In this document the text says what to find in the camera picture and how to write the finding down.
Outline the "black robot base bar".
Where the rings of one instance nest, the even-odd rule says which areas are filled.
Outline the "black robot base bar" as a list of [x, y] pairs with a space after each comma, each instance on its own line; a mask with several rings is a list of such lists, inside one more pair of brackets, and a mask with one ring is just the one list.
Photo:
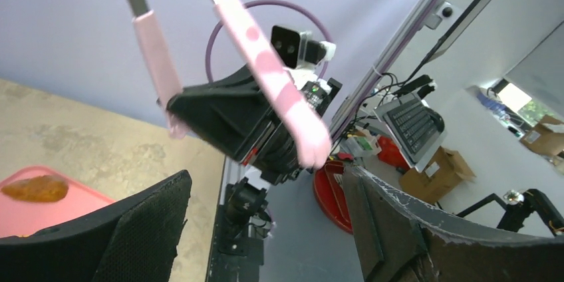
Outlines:
[[269, 187], [255, 168], [224, 160], [206, 281], [259, 281], [265, 242], [275, 227]]

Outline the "pink handled metal tongs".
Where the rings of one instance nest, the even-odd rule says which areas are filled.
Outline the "pink handled metal tongs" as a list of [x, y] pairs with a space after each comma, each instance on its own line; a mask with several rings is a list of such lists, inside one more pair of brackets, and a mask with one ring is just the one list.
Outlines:
[[[128, 0], [138, 45], [161, 106], [181, 93], [182, 85], [166, 40], [146, 0]], [[296, 89], [263, 31], [240, 0], [212, 0], [239, 53], [274, 111], [289, 130], [302, 167], [320, 168], [331, 152], [331, 138], [321, 117]]]

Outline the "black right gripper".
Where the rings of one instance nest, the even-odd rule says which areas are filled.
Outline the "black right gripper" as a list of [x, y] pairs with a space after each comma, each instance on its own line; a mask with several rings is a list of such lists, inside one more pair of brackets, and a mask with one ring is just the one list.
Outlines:
[[295, 141], [247, 67], [215, 82], [187, 86], [167, 110], [202, 140], [270, 184], [295, 180], [302, 171]]

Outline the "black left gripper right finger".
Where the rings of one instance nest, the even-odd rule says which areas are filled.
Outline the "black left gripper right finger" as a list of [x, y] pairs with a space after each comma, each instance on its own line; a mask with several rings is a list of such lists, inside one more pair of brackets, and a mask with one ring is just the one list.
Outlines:
[[365, 281], [562, 281], [563, 238], [486, 227], [431, 206], [360, 166], [343, 190]]

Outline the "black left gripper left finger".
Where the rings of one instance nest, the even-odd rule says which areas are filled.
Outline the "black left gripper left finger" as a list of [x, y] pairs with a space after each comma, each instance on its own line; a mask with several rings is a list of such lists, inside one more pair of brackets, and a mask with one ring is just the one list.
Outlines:
[[181, 170], [29, 237], [1, 239], [2, 281], [168, 281], [192, 186]]

